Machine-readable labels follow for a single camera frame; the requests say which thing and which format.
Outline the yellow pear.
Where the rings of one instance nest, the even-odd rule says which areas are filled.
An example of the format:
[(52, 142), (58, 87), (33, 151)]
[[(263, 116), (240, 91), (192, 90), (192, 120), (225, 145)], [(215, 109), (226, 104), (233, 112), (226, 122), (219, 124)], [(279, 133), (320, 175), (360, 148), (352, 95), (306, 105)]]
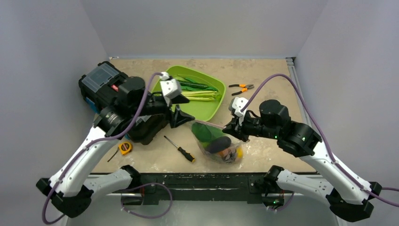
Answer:
[(241, 160), (243, 157), (243, 150), (241, 146), (236, 148), (237, 160)]

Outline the purple eggplant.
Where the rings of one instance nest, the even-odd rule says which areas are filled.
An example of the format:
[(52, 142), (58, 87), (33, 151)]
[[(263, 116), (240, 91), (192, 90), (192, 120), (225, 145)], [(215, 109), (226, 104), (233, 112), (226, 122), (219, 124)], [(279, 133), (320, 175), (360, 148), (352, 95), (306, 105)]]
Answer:
[(218, 153), (231, 146), (231, 139), (228, 136), (219, 137), (209, 143), (205, 150), (209, 153)]

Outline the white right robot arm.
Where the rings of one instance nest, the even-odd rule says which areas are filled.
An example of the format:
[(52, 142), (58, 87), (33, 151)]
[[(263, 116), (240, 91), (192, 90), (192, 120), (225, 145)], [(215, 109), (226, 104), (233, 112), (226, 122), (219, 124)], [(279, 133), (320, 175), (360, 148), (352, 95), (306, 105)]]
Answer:
[(229, 106), (232, 120), (223, 132), (241, 140), (250, 136), (275, 139), (284, 152), (312, 166), (323, 180), (315, 180), (272, 166), (262, 186), (271, 192), (289, 190), (309, 196), (327, 205), (339, 218), (357, 222), (371, 216), (373, 195), (382, 189), (377, 182), (368, 182), (327, 151), (321, 136), (309, 125), (291, 120), (288, 108), (275, 99), (259, 106), (259, 116), (251, 116), (244, 108), (248, 100), (234, 98)]

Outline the green bok choy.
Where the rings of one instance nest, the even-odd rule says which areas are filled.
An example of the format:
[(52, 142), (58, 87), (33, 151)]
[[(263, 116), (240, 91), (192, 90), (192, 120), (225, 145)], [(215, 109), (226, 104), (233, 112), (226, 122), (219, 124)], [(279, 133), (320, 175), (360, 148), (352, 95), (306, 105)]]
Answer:
[(212, 141), (224, 136), (220, 128), (198, 122), (191, 125), (191, 131), (204, 148)]

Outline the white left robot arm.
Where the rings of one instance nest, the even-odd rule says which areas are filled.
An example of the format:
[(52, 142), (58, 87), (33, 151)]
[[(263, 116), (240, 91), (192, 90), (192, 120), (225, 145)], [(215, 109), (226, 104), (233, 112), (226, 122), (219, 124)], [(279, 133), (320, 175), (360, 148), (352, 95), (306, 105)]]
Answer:
[(178, 80), (166, 72), (159, 73), (161, 95), (149, 92), (149, 84), (140, 77), (129, 77), (119, 86), (117, 97), (94, 120), (83, 143), (67, 163), (50, 178), (41, 178), (36, 186), (46, 196), (42, 220), (49, 204), (62, 216), (74, 218), (83, 213), (95, 199), (127, 190), (136, 192), (143, 187), (140, 173), (131, 166), (123, 166), (114, 173), (91, 180), (89, 175), (102, 157), (134, 126), (141, 116), (162, 115), (176, 128), (193, 117), (180, 110), (188, 103), (182, 95)]

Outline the clear zip top bag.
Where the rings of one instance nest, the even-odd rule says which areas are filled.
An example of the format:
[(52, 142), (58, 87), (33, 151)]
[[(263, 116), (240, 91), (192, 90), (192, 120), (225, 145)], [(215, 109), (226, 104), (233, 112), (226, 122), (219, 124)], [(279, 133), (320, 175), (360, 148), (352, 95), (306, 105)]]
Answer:
[(202, 153), (221, 164), (236, 164), (242, 161), (244, 142), (223, 132), (223, 127), (207, 122), (189, 123), (190, 131)]

